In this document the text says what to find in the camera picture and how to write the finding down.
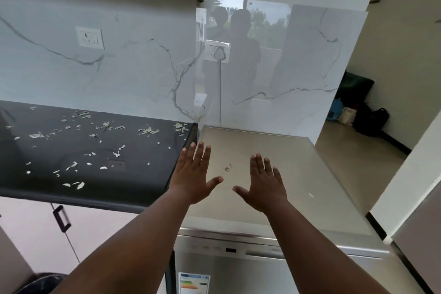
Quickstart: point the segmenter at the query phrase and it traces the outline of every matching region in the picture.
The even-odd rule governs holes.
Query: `baseboard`
[[[421,287],[423,292],[426,294],[433,294],[433,291],[427,285],[426,281],[424,281],[422,276],[419,275],[418,271],[413,267],[409,259],[406,258],[406,256],[403,254],[401,249],[398,247],[398,245],[395,242],[392,242],[391,246],[394,249],[395,253],[397,254],[398,258],[400,258],[401,262],[407,268],[409,273],[412,274],[412,276],[414,277],[418,285]]]
[[[372,226],[372,228],[378,234],[378,236],[380,236],[381,240],[384,241],[384,239],[386,238],[387,234],[384,231],[384,229],[382,228],[382,226],[377,222],[377,220],[374,218],[374,216],[370,212],[368,212],[366,214],[366,218],[369,221],[369,223]]]
[[[406,147],[403,143],[401,143],[400,141],[397,141],[395,138],[393,138],[392,136],[386,134],[384,131],[380,130],[380,133],[378,135],[379,137],[381,137],[383,140],[389,142],[390,144],[392,144],[394,147],[396,147],[398,150],[404,152],[406,155],[410,155],[410,153],[412,152],[411,149],[409,149],[408,147]]]

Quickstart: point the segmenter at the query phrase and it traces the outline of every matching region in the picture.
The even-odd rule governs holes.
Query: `floor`
[[[406,159],[385,140],[338,122],[325,122],[316,147],[363,214],[372,209]],[[391,294],[424,293],[394,252],[371,275]]]
[[[406,159],[382,138],[362,135],[338,122],[325,122],[316,147],[363,214],[372,209]]]

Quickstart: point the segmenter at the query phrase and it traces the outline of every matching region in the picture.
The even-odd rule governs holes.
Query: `trash bin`
[[[41,273],[36,276],[37,280],[24,286],[15,294],[49,294],[67,277],[67,274]]]

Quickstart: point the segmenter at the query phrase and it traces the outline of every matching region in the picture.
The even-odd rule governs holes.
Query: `black bag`
[[[357,110],[353,126],[360,134],[366,136],[378,136],[388,119],[389,113],[386,109],[381,108],[372,111],[372,109],[364,103],[361,104]]]

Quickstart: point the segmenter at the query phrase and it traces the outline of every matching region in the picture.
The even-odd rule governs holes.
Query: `cabinet handle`
[[[56,210],[54,210],[52,213],[55,216],[55,219],[57,220],[58,226],[61,229],[61,232],[65,233],[72,225],[68,222],[68,224],[64,225],[63,220],[61,219],[61,216],[59,215],[59,213],[63,211],[64,213],[64,208],[63,206],[58,206]]]

